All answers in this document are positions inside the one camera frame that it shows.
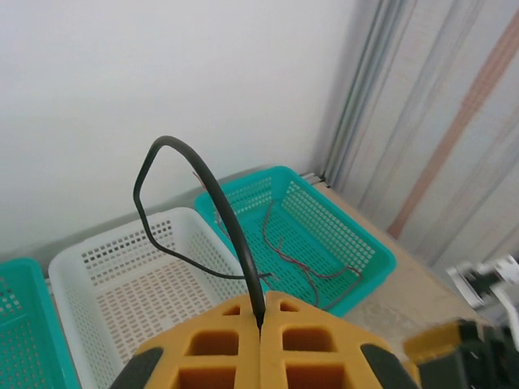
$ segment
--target striped curtain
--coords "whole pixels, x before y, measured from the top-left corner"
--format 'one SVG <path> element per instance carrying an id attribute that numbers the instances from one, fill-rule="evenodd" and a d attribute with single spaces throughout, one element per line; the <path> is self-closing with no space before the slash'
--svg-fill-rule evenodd
<path id="1" fill-rule="evenodd" d="M 325 177 L 446 280 L 455 263 L 519 249 L 519 2 L 405 12 Z"/>

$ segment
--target wooden table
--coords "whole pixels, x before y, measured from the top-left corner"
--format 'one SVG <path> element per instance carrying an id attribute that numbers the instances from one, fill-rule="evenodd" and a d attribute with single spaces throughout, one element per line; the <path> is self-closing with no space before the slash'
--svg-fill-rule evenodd
<path id="1" fill-rule="evenodd" d="M 460 297 L 441 284 L 385 232 L 376 228 L 335 191 L 323 183 L 315 187 L 372 233 L 397 257 L 397 269 L 345 320 L 385 338 L 393 352 L 404 357 L 401 344 L 410 336 L 453 318 L 485 320 Z"/>

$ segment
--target teal plastic basket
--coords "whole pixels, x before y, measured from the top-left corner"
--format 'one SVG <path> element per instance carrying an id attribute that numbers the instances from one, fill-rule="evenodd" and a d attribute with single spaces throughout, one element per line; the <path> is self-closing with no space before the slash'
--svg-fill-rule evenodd
<path id="1" fill-rule="evenodd" d="M 318 190 L 286 167 L 253 173 L 223 185 L 225 196 L 236 214 L 251 248 L 259 272 L 273 272 L 278 280 L 268 278 L 272 289 L 289 293 L 315 304 L 315 292 L 304 271 L 280 259 L 264 241 L 320 274 L 333 274 L 345 266 L 362 273 L 359 280 L 353 271 L 321 279 L 311 276 L 319 291 L 319 307 L 324 308 L 350 291 L 329 312 L 344 315 L 382 284 L 397 265 L 394 255 L 365 229 L 347 216 Z M 211 198 L 203 193 L 195 208 L 236 256 L 234 248 L 217 223 Z M 263 283 L 264 291 L 268 286 Z"/>
<path id="2" fill-rule="evenodd" d="M 0 388 L 79 389 L 40 266 L 0 264 Z"/>

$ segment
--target perforated basket wall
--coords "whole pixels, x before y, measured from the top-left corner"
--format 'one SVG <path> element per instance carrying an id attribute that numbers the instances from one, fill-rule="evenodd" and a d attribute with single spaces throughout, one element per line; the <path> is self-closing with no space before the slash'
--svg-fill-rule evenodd
<path id="1" fill-rule="evenodd" d="M 0 264 L 0 388 L 79 389 L 40 265 Z"/>
<path id="2" fill-rule="evenodd" d="M 396 266 L 386 247 L 291 169 L 276 167 L 253 173 L 229 182 L 223 190 L 259 271 L 271 271 L 279 279 L 269 279 L 275 290 L 315 303 L 315 293 L 300 267 L 282 261 L 264 241 L 264 221 L 272 202 L 267 226 L 271 244 L 277 246 L 282 238 L 285 254 L 321 274 L 333 274 L 345 265 L 362 273 L 362 282 L 330 310 L 332 314 L 342 316 L 353 308 Z M 196 200 L 195 208 L 234 253 L 216 221 L 215 207 L 207 193 Z M 319 290 L 320 307 L 325 307 L 356 283 L 358 276 L 345 271 L 332 279 L 312 279 Z"/>
<path id="3" fill-rule="evenodd" d="M 203 265 L 242 274 L 233 255 L 192 209 L 149 217 L 156 239 Z M 137 221 L 70 248 L 49 276 L 83 387 L 107 388 L 145 340 L 247 292 L 156 250 Z"/>

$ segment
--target white wall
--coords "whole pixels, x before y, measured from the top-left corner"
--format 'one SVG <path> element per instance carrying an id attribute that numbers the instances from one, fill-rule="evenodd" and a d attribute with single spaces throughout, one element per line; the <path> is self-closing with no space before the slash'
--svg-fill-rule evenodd
<path id="1" fill-rule="evenodd" d="M 217 177 L 310 169 L 355 2 L 2 2 L 0 253 L 133 212 L 159 135 Z M 144 200 L 195 186 L 164 151 Z"/>

